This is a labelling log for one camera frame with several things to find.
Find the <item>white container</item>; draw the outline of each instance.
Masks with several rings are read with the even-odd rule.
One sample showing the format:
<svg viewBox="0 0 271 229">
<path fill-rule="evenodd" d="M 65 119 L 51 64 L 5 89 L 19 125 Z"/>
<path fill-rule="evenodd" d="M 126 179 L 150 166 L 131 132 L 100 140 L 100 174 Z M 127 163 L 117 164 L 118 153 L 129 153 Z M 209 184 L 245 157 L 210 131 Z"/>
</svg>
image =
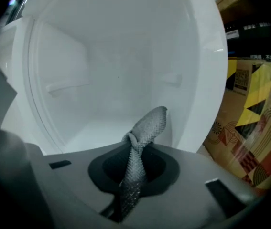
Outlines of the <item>white container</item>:
<svg viewBox="0 0 271 229">
<path fill-rule="evenodd" d="M 156 143 L 197 151 L 227 75 L 214 0 L 28 0 L 22 16 L 0 31 L 18 92 L 3 129 L 47 154 L 74 152 L 119 142 L 164 105 Z"/>
</svg>

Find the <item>white plastic surface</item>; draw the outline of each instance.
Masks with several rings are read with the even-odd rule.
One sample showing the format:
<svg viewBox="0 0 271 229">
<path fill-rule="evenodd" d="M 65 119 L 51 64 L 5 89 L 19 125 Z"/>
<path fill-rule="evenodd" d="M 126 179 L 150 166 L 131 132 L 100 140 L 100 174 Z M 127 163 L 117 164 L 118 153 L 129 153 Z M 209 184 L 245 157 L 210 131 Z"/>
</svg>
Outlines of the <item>white plastic surface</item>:
<svg viewBox="0 0 271 229">
<path fill-rule="evenodd" d="M 160 105 L 168 124 L 156 143 L 200 147 L 227 75 L 213 0 L 28 0 L 22 15 L 35 19 L 27 97 L 50 151 L 119 142 Z"/>
</svg>

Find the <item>yellow stripe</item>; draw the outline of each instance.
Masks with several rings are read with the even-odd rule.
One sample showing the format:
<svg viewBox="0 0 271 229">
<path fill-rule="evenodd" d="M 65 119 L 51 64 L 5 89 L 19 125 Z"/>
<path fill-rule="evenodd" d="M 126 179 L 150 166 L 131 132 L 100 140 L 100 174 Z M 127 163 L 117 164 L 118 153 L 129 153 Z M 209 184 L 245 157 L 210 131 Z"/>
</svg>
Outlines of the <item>yellow stripe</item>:
<svg viewBox="0 0 271 229">
<path fill-rule="evenodd" d="M 237 60 L 228 60 L 227 79 L 236 72 Z"/>
<path fill-rule="evenodd" d="M 249 94 L 258 90 L 271 80 L 271 64 L 263 64 L 252 74 Z"/>
<path fill-rule="evenodd" d="M 244 109 L 236 126 L 247 125 L 260 120 L 260 116 L 249 109 Z"/>
<path fill-rule="evenodd" d="M 263 87 L 250 93 L 246 99 L 244 108 L 249 108 L 257 103 L 268 98 L 271 89 L 271 81 L 266 83 Z"/>
</svg>

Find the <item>gray rope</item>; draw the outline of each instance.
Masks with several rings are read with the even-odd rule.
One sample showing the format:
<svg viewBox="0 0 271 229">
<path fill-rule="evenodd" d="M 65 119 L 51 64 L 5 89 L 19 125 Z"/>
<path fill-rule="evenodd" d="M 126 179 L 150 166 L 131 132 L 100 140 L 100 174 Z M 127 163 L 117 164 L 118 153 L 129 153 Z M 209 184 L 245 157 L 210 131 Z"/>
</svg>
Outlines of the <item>gray rope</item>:
<svg viewBox="0 0 271 229">
<path fill-rule="evenodd" d="M 151 110 L 122 139 L 122 141 L 130 141 L 132 144 L 125 177 L 120 184 L 122 219 L 137 204 L 140 198 L 141 186 L 147 181 L 141 154 L 144 147 L 153 142 L 165 129 L 166 111 L 167 108 L 163 106 Z"/>
</svg>

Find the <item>cardboard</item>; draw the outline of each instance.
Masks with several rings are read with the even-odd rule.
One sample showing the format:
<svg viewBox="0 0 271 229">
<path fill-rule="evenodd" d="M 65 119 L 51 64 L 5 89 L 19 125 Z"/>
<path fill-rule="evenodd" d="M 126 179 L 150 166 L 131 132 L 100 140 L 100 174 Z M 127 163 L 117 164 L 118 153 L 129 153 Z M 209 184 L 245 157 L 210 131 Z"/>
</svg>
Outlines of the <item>cardboard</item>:
<svg viewBox="0 0 271 229">
<path fill-rule="evenodd" d="M 223 101 L 204 145 L 259 195 L 271 187 L 271 62 L 229 59 Z"/>
</svg>

